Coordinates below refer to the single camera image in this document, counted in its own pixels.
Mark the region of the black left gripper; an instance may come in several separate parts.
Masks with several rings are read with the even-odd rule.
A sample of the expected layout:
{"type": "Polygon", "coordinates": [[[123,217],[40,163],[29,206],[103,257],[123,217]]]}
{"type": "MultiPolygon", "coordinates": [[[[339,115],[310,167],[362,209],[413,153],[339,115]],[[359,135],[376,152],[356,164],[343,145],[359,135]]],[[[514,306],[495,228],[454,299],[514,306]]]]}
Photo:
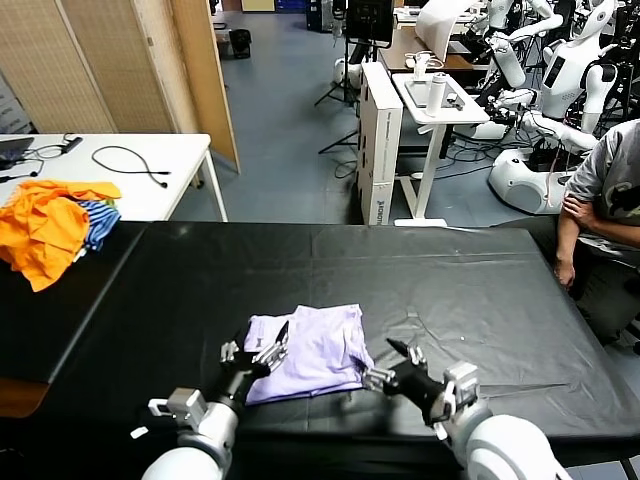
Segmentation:
{"type": "Polygon", "coordinates": [[[276,370],[288,354],[289,322],[279,330],[273,343],[261,352],[243,352],[249,326],[240,327],[233,337],[220,347],[222,377],[220,393],[237,403],[245,403],[252,385],[276,370]]]}

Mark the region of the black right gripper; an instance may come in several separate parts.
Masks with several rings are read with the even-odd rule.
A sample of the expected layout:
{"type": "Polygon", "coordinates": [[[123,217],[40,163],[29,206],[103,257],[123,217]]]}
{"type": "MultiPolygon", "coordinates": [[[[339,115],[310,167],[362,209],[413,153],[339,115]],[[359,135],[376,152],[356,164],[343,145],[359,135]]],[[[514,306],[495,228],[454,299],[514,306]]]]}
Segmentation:
{"type": "Polygon", "coordinates": [[[425,367],[419,346],[388,339],[387,343],[410,364],[396,364],[390,369],[367,368],[363,372],[363,388],[383,394],[403,395],[423,414],[430,415],[436,400],[445,391],[443,383],[432,379],[425,367]]]}

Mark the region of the person right hand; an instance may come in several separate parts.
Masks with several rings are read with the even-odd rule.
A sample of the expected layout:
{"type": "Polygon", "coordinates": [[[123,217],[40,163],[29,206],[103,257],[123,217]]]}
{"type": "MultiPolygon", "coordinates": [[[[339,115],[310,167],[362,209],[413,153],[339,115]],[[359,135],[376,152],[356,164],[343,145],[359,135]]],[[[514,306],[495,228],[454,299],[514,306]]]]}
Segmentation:
{"type": "Polygon", "coordinates": [[[575,268],[572,256],[557,256],[554,262],[554,274],[559,283],[569,289],[575,279],[575,268]]]}

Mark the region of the person left hand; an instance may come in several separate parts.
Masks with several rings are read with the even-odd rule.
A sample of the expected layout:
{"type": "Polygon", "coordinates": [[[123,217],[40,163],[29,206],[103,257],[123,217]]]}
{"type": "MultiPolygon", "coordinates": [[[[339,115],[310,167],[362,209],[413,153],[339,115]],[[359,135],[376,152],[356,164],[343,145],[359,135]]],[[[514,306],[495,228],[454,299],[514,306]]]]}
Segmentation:
{"type": "Polygon", "coordinates": [[[563,200],[563,210],[583,226],[589,226],[597,221],[597,216],[591,202],[566,196],[563,200]]]}

